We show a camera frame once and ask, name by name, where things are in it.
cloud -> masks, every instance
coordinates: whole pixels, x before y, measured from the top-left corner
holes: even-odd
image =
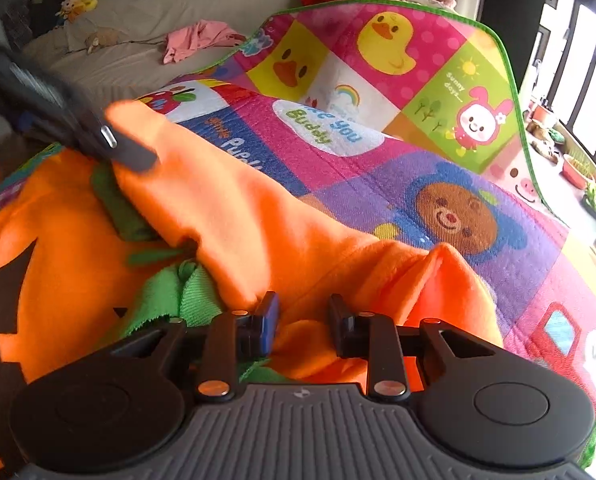
[[[265,31],[259,28],[254,35],[240,46],[240,51],[245,57],[255,56],[260,54],[266,48],[274,44],[274,41],[265,34]]]

brown bear face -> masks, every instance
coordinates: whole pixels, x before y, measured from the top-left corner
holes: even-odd
[[[489,249],[498,236],[498,225],[487,205],[467,189],[435,182],[416,197],[416,209],[428,229],[462,254]]]

cartoon bear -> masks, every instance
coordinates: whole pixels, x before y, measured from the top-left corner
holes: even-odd
[[[474,100],[460,109],[456,117],[458,125],[454,128],[454,136],[461,146],[457,150],[459,155],[496,140],[500,127],[514,109],[511,99],[505,99],[497,108],[493,108],[489,104],[489,93],[483,86],[472,88],[469,95]]]
[[[527,245],[525,232],[496,208],[495,197],[478,190],[469,173],[450,162],[438,162],[436,173],[414,180],[405,201],[413,210],[402,216],[431,242],[453,245],[470,265],[494,258],[505,246],[522,250]]]

yellow duck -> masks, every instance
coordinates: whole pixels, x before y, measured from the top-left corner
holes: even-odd
[[[376,70],[389,75],[406,74],[416,61],[405,52],[414,29],[411,22],[397,12],[376,14],[358,35],[358,51]]]

cartoon sun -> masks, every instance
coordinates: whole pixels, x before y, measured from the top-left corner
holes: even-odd
[[[472,57],[469,58],[469,61],[465,61],[465,60],[462,60],[461,59],[460,62],[462,63],[462,66],[460,68],[462,68],[462,72],[465,75],[471,76],[472,78],[475,75],[480,75],[478,73],[478,65],[476,65],[473,62],[473,58]]]

